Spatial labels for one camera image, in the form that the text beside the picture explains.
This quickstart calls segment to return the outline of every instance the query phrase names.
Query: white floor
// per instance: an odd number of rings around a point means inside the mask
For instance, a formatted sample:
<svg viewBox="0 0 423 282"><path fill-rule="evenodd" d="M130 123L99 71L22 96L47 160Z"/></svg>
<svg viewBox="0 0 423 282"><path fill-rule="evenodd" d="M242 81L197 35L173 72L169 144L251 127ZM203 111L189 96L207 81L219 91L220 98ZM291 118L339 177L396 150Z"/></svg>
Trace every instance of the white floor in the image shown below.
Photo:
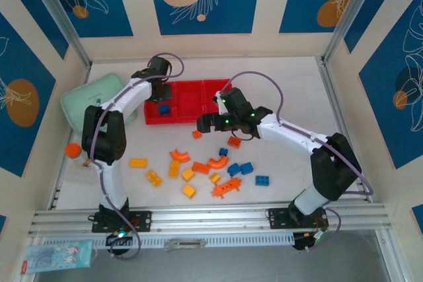
<svg viewBox="0 0 423 282"><path fill-rule="evenodd" d="M178 61L171 61L177 73ZM185 64L186 71L178 80L229 78L240 71L261 71L271 76L284 91L283 119L327 135L337 131L314 57L189 59ZM125 83L132 73L145 65L146 61L94 64L89 80L117 73ZM265 106L276 111L279 94L266 79L245 75L235 79L233 86L242 90L253 107ZM191 132L196 130L195 123L146 126L142 110L143 105L138 108L137 119L127 127L127 148L122 158L124 185L132 207L291 201L311 183L309 157L299 157L283 145L254 139L243 141L240 149L235 149L227 146L230 133L222 132L203 134L201 139L194 140ZM76 142L80 142L80 138L75 135ZM252 162L254 172L241 176L240 191L226 194L223 200L212 197L213 184L206 175L197 174L190 181L197 193L188 199L181 192L186 182L180 176L177 179L168 177L169 151L178 149L190 153L192 160L181 164L182 172L194 161L207 163L211 157L217 159L221 147L229 149L230 164ZM147 158L148 167L130 168L130 158ZM155 188L145 177L150 169L163 179L159 187ZM221 174L221 182L229 179L226 168L217 172ZM269 175L270 186L255 186L256 175ZM357 185L353 184L351 190L357 190ZM57 209L97 208L99 202L100 185L94 168L68 162Z"/></svg>

